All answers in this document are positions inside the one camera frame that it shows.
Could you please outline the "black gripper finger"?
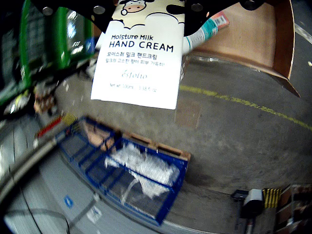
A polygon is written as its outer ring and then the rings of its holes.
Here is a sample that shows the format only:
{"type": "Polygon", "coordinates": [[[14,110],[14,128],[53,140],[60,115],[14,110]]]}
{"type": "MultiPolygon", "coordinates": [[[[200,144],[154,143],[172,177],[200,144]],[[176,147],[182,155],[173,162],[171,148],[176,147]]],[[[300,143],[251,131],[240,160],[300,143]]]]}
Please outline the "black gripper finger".
{"type": "Polygon", "coordinates": [[[264,0],[186,0],[184,36],[195,33],[209,17],[236,3],[246,10],[253,11],[264,2],[264,0]]]}
{"type": "Polygon", "coordinates": [[[32,0],[31,2],[45,16],[53,15],[60,7],[76,11],[104,33],[116,9],[113,0],[32,0]]]}

